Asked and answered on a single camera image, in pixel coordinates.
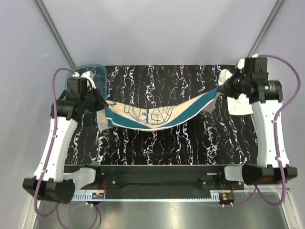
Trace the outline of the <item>teal beige Doraemon towel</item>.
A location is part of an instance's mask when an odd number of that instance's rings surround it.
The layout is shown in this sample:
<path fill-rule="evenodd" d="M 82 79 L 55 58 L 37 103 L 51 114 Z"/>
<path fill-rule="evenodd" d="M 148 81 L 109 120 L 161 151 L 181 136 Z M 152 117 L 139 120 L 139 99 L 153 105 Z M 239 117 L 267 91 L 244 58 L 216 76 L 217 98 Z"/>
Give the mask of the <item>teal beige Doraemon towel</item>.
<path fill-rule="evenodd" d="M 212 112 L 218 95 L 218 88 L 214 88 L 179 105 L 150 109 L 108 100 L 109 106 L 96 113 L 98 128 L 103 131 L 118 126 L 146 132 L 172 128 L 201 111 Z"/>

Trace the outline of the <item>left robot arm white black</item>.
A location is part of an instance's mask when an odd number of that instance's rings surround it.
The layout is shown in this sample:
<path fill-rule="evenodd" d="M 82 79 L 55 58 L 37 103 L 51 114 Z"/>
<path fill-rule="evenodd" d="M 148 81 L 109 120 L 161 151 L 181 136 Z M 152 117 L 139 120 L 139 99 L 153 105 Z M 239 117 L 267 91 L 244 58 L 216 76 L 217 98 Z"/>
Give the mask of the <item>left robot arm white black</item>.
<path fill-rule="evenodd" d="M 90 77 L 70 77 L 67 89 L 51 106 L 50 133 L 41 161 L 32 178 L 22 187 L 38 200 L 68 204 L 75 191 L 89 185 L 99 188 L 103 177 L 94 167 L 81 167 L 64 175 L 65 158 L 74 131 L 86 111 L 106 107 L 98 88 Z"/>

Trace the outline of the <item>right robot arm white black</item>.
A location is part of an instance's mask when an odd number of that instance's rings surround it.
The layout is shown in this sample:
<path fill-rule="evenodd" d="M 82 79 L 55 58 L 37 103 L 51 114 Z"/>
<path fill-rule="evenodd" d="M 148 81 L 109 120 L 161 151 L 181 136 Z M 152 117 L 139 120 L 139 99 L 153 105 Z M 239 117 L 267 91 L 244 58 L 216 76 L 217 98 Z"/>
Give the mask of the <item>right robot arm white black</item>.
<path fill-rule="evenodd" d="M 242 69 L 237 69 L 220 91 L 228 98 L 245 95 L 252 107 L 252 122 L 258 140 L 255 165 L 225 166 L 216 177 L 218 187 L 229 188 L 234 181 L 247 185 L 279 184 L 297 177 L 296 167 L 290 166 L 286 155 L 281 111 L 285 107 L 283 87 L 269 80 L 267 57 L 248 57 Z"/>

